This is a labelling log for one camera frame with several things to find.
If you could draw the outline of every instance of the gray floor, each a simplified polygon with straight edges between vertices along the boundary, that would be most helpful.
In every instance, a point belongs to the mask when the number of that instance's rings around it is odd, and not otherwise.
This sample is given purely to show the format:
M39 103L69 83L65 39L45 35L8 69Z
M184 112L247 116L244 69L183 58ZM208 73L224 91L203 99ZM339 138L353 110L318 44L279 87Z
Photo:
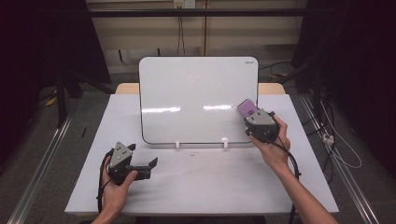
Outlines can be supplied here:
M286 65L281 68L274 67L273 73L283 73L282 69L288 70L289 68ZM112 87L116 87L121 82L137 81L134 74L113 75L112 78L114 80ZM269 69L261 70L261 82L269 79ZM309 120L300 95L293 87L293 82L287 83L284 87L296 107L300 121ZM67 98L66 100L68 105L78 103L77 112L73 116L44 182L35 196L25 223L79 223L82 220L93 218L75 217L64 212L109 98L108 95L93 88L83 86L83 89L85 91L81 99ZM357 150L363 162L360 169L351 169L352 174L374 208L380 223L396 223L396 213L394 212L396 211L395 179L373 158L364 142L351 131L347 119L337 107L336 102L332 102L332 108L337 131ZM56 105L47 107L39 105L20 147L8 160L0 175L0 223L7 223L50 144L56 125ZM310 122L304 128L307 133L314 131ZM308 139L319 163L324 164L326 151L318 135L311 134ZM346 161L357 163L355 156L344 144L337 141L336 145ZM329 164L325 169L325 176L329 177L331 171ZM340 208L340 213L334 214L337 220L340 223L363 223L360 212L335 168L329 185ZM267 223L287 223L288 218L288 215L266 217ZM191 218L156 217L152 219L152 223L188 223L189 221ZM134 223L134 218L120 217L117 223ZM211 217L203 219L200 223L253 223L253 221L251 217Z

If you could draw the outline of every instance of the person's left hand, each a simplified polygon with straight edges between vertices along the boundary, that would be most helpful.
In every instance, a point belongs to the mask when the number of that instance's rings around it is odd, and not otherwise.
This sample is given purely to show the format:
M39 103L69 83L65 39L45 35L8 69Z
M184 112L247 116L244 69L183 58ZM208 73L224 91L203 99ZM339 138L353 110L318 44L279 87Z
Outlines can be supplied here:
M103 191L103 209L101 214L95 220L98 221L98 223L111 223L111 221L102 222L99 220L114 220L120 214L126 203L128 189L137 176L137 171L132 171L126 176L122 185L118 186L114 180L111 180L111 177L107 172L107 166L110 163L110 160L111 156L106 158L105 166L103 168L102 186L106 186Z

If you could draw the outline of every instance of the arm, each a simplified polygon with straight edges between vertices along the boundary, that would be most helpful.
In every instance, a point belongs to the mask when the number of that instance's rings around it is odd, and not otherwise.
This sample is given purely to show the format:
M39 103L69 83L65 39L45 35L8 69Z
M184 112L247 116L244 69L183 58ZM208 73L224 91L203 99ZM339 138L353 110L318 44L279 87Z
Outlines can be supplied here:
M290 140L286 133L288 125L275 116L280 126L279 137L276 143L290 149ZM250 136L252 143L262 153L262 158L275 172L286 192L293 201L303 223L337 223L334 217L323 205L297 180L288 166L288 155L285 151L272 144L264 144Z
M137 176L137 171L132 171L127 175L122 185L118 186L111 180L107 172L107 166L110 163L111 157L107 157L105 166L103 168L102 185L106 184L104 189L103 210L99 216L93 221L94 224L108 224L113 223L117 216L121 213L122 208L126 203L128 195L128 188Z

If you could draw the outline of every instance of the wrist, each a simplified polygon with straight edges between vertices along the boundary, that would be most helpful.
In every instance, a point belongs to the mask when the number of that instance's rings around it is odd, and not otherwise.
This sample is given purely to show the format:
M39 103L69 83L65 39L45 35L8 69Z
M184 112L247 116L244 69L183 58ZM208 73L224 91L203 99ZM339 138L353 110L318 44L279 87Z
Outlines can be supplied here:
M104 209L93 222L94 224L110 224L113 223L119 214L114 211Z
M271 166L271 169L274 171L274 173L277 176L292 175L291 169L289 168L289 166L287 164L284 164L284 163L273 165L273 166Z

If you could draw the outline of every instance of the white table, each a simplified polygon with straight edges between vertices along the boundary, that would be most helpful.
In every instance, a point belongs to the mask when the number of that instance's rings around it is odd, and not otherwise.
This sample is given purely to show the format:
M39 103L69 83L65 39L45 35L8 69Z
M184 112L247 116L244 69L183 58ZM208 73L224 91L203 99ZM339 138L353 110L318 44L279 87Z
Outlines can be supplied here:
M290 152L301 182L328 209L338 212L288 95L260 95L259 106L289 124ZM258 216L288 213L291 200L253 146L240 148L153 148L141 137L139 96L112 95L65 212L97 214L99 166L116 145L136 143L133 165L158 157L151 179L132 184L122 211L131 216Z

